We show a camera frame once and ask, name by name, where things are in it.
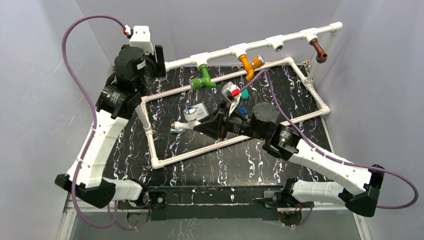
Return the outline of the white plastic faucet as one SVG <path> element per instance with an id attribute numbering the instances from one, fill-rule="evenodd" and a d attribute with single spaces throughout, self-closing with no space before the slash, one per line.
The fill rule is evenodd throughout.
<path id="1" fill-rule="evenodd" d="M 193 130 L 195 126 L 201 124 L 198 120 L 198 110 L 195 106 L 188 106 L 183 110 L 183 116 L 186 122 L 175 121 L 171 124 L 171 129 L 176 131 Z"/>

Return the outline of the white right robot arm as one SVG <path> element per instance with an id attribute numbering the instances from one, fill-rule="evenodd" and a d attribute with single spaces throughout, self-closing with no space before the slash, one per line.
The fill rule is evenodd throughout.
<path id="1" fill-rule="evenodd" d="M 238 110 L 230 112 L 226 102 L 193 129 L 215 140 L 224 140 L 228 133 L 262 140 L 262 149 L 269 155 L 302 165 L 330 179 L 329 182 L 287 180 L 274 206 L 295 207 L 298 203 L 320 202 L 345 206 L 363 217 L 376 212 L 383 173 L 350 166 L 331 160 L 335 155 L 320 147 L 311 147 L 293 127 L 281 124 L 283 115 L 269 102 L 254 106 L 246 117 Z"/>

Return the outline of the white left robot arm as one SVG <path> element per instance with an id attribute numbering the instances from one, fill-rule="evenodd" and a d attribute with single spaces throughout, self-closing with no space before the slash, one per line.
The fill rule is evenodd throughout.
<path id="1" fill-rule="evenodd" d="M 121 131 L 134 113 L 141 112 L 147 81 L 165 75 L 162 45 L 156 45 L 154 53 L 123 45 L 96 101 L 96 128 L 77 179 L 73 179 L 78 164 L 75 161 L 67 173 L 56 176 L 54 183 L 67 192 L 75 183 L 76 197 L 100 209 L 113 201 L 130 201 L 137 208 L 145 208 L 150 200 L 146 184 L 135 179 L 109 179 L 103 177 L 103 171 Z"/>

